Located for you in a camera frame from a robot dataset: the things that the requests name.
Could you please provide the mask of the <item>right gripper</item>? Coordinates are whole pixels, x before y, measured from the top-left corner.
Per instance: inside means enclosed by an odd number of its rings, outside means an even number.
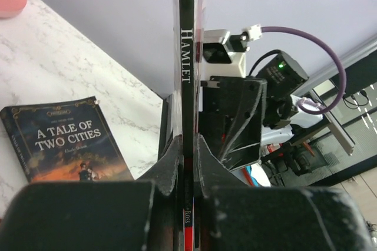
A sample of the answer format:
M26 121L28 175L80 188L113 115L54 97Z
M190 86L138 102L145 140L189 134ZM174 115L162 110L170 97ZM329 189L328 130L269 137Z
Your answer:
M267 81L213 76L201 82L199 133L212 155L230 171L260 160Z

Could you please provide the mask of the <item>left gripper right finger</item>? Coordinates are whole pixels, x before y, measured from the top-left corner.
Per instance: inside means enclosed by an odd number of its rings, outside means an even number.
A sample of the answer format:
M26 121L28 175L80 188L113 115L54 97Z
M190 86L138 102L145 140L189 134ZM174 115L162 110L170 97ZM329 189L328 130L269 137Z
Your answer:
M356 203L331 187L249 187L196 137L197 250L373 250Z

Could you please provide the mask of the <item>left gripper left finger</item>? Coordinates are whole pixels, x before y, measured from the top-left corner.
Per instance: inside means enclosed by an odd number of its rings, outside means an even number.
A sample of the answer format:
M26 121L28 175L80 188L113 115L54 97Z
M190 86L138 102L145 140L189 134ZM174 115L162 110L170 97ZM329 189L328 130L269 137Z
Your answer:
M134 181L25 186L1 221L2 250L183 250L181 139Z

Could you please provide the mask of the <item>A Tale of Two Cities book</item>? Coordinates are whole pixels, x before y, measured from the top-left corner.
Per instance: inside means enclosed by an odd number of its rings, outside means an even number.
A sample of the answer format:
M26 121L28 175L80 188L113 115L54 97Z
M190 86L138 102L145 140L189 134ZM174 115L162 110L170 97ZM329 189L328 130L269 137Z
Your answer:
M1 120L30 183L133 179L95 96L4 107Z

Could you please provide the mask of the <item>Hamlet red cover book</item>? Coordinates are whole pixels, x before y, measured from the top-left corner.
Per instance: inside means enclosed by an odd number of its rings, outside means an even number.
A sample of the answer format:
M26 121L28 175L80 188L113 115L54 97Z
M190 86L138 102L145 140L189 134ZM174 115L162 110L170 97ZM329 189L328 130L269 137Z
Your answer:
M179 137L183 250L194 250L194 152L198 132L205 0L173 0L173 135Z

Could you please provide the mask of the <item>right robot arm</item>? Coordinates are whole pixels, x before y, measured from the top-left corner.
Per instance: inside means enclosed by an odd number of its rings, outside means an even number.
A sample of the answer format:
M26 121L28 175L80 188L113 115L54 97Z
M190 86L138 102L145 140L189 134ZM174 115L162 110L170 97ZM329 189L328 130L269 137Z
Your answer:
M258 164L262 148L291 140L293 126L310 128L323 119L316 103L292 94L307 80L300 65L278 49L259 60L268 57L255 77L210 75L199 113L199 132L211 153L251 187L271 185Z

